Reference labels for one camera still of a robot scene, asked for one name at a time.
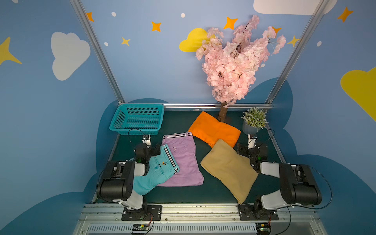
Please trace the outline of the teal pants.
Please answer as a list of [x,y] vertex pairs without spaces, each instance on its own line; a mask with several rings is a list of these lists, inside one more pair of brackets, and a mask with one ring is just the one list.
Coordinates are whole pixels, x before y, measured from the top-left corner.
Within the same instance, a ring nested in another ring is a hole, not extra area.
[[168,145],[162,145],[160,155],[151,157],[147,175],[136,176],[134,178],[133,190],[139,195],[146,195],[156,186],[163,184],[179,171],[180,167]]

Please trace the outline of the teal plastic basket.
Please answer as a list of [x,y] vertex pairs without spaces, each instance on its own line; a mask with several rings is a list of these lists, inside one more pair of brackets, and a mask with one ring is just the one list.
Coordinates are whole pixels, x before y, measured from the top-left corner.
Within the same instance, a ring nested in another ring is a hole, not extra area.
[[117,108],[109,129],[120,135],[158,135],[163,116],[162,104],[122,104]]

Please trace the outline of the purple pants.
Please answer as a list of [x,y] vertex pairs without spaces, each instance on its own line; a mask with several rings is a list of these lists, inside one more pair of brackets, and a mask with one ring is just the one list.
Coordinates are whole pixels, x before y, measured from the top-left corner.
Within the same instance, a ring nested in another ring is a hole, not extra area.
[[199,170],[196,158],[196,145],[191,132],[165,135],[162,144],[167,145],[180,170],[160,187],[201,186],[204,177]]

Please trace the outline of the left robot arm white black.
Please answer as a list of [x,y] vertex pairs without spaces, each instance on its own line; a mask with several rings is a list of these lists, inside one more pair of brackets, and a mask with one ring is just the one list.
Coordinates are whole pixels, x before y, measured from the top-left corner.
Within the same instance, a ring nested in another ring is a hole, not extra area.
[[153,220],[154,207],[134,190],[134,178],[147,176],[150,160],[161,153],[161,147],[138,144],[135,157],[126,161],[109,161],[97,183],[97,197],[124,206],[122,221]]

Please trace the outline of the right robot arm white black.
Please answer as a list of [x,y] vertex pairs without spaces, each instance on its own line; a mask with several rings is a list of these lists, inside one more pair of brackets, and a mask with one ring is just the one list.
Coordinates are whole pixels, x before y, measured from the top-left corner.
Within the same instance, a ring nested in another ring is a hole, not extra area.
[[308,165],[272,163],[267,160],[267,147],[248,148],[237,144],[237,153],[250,160],[251,167],[258,174],[280,179],[280,189],[256,198],[247,206],[256,220],[276,220],[277,211],[289,206],[311,206],[322,202],[322,195]]

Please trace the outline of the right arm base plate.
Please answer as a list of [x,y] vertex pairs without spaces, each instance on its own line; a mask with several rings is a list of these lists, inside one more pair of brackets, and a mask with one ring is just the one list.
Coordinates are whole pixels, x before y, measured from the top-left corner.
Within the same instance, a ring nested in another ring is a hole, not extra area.
[[262,206],[257,206],[251,204],[241,204],[238,205],[238,213],[240,220],[279,220],[279,216],[276,211],[264,209]]

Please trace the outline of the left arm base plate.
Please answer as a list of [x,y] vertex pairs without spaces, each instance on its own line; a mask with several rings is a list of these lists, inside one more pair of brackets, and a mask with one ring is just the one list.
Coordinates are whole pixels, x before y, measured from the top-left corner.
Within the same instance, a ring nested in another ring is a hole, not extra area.
[[139,210],[124,208],[121,216],[122,221],[160,221],[162,215],[161,205],[146,205]]

